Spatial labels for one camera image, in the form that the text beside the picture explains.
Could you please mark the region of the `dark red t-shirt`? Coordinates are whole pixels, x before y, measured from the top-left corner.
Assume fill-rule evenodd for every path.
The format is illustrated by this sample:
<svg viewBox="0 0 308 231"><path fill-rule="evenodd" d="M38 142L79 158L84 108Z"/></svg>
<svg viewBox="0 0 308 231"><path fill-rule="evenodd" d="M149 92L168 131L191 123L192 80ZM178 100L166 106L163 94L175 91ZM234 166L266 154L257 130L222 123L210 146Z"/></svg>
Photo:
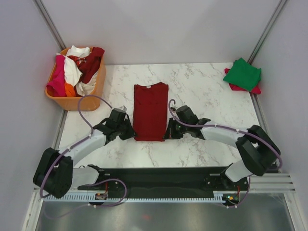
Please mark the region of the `dark red t-shirt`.
<svg viewBox="0 0 308 231"><path fill-rule="evenodd" d="M134 86L133 129L136 141L164 141L168 89L163 82Z"/></svg>

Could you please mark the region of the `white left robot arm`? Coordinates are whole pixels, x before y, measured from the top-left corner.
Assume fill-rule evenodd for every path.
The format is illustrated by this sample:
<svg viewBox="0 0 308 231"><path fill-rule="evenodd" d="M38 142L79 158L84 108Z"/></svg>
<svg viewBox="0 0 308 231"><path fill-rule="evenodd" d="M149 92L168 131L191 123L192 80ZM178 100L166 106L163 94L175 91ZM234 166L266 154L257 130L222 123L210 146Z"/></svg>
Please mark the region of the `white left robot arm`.
<svg viewBox="0 0 308 231"><path fill-rule="evenodd" d="M119 137L127 140L135 136L126 107L114 108L108 118L95 125L90 134L67 148L46 149L33 177L33 183L48 195L62 198L72 188L91 185L101 189L105 185L102 169L95 165L76 168L82 159Z"/></svg>

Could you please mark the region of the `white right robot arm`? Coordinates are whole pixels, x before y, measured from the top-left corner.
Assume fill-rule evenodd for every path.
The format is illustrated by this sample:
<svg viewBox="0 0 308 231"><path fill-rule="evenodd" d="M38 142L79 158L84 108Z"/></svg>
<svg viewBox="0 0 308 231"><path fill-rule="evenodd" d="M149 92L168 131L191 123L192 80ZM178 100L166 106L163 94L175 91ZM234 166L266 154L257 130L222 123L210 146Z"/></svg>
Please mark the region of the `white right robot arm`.
<svg viewBox="0 0 308 231"><path fill-rule="evenodd" d="M263 176L275 161L282 166L281 152L268 134L258 125L247 129L232 128L208 118L198 118L190 107L168 106L171 118L163 138L179 140L184 134L193 138L223 143L238 150L241 160L222 172L221 186L232 189L238 181L252 175Z"/></svg>

